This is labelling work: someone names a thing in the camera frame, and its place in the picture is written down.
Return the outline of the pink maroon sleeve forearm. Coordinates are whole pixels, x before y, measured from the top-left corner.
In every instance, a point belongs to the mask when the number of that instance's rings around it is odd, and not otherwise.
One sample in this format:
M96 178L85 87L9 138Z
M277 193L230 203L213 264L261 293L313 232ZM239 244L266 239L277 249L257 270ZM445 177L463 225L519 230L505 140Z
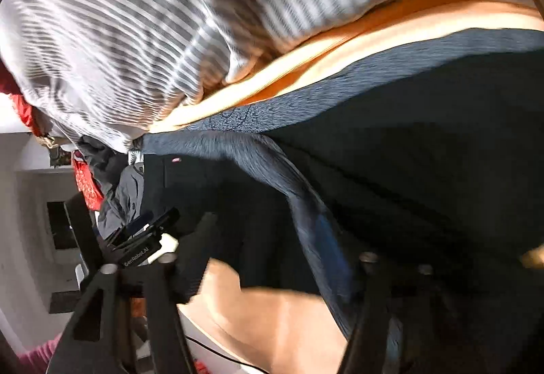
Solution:
M27 374L45 374L53 355L58 347L62 335L57 335L34 349L18 355L22 366L22 372Z

